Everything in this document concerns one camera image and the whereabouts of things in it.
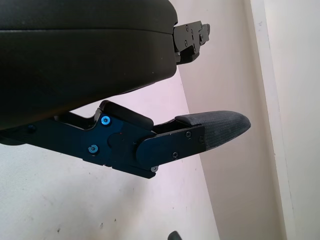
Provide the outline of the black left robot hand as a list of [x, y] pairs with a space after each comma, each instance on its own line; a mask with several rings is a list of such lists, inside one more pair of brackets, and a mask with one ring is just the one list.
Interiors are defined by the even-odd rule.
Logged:
[[210, 25], [178, 24], [168, 0], [3, 0], [0, 142], [29, 144], [153, 178], [160, 165], [245, 133], [234, 111], [155, 125], [109, 101], [172, 77], [193, 62]]

